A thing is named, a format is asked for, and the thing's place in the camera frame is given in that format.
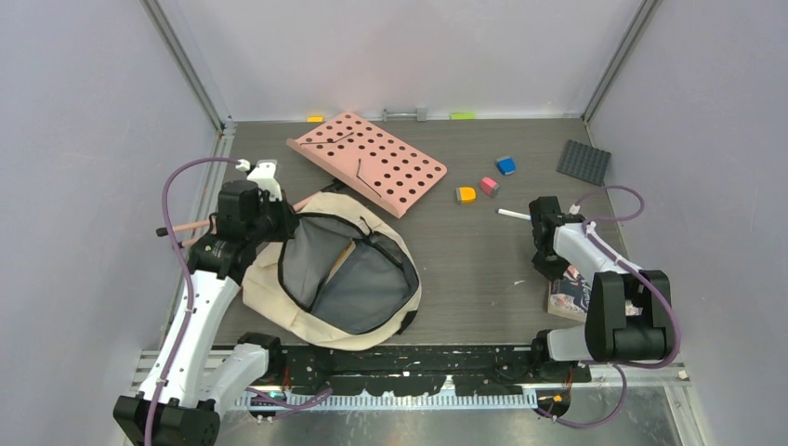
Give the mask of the orange treehouse book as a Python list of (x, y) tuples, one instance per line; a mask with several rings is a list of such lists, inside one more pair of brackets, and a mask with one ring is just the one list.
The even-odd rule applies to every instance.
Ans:
[(356, 248), (356, 243), (351, 241), (348, 243), (347, 247), (340, 253), (338, 258), (336, 259), (335, 263), (330, 267), (326, 276), (322, 279), (319, 283), (317, 288), (317, 294), (321, 291), (321, 289), (329, 283), (330, 280), (336, 275), (336, 273), (340, 270), (343, 264), (347, 261), (349, 256), (353, 253)]

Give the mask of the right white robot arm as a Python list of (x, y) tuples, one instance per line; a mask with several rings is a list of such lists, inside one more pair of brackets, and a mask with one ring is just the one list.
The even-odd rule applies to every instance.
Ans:
[(536, 198), (529, 211), (534, 268), (550, 281), (576, 268), (590, 285), (584, 325), (543, 330), (533, 339), (533, 374), (554, 381), (568, 362), (644, 369), (670, 364), (680, 348), (680, 330), (667, 275), (625, 259), (598, 237), (592, 220), (577, 207), (563, 212), (555, 196)]

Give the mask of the cream canvas backpack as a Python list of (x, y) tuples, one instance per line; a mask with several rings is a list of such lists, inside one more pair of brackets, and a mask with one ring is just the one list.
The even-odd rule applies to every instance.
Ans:
[[(269, 243), (244, 273), (243, 303), (322, 348), (360, 351), (402, 334), (422, 281), (399, 233), (345, 194), (318, 192), (296, 215), (295, 236)], [(355, 250), (317, 294), (351, 241)]]

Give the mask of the floral cover small book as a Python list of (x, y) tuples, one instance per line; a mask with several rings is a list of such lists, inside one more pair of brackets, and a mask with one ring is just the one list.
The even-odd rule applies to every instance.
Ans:
[(548, 314), (585, 323), (591, 296), (591, 285), (574, 266), (547, 287), (545, 309)]

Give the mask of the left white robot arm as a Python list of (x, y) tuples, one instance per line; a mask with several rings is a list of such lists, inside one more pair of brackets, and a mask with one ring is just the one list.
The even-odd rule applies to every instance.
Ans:
[(113, 418), (135, 445), (213, 445), (231, 404), (257, 379), (277, 383), (276, 339), (255, 334), (212, 373), (206, 365), (219, 325), (265, 243), (294, 237), (299, 220), (275, 179), (235, 180), (219, 194), (212, 228), (190, 246), (186, 294), (149, 375)]

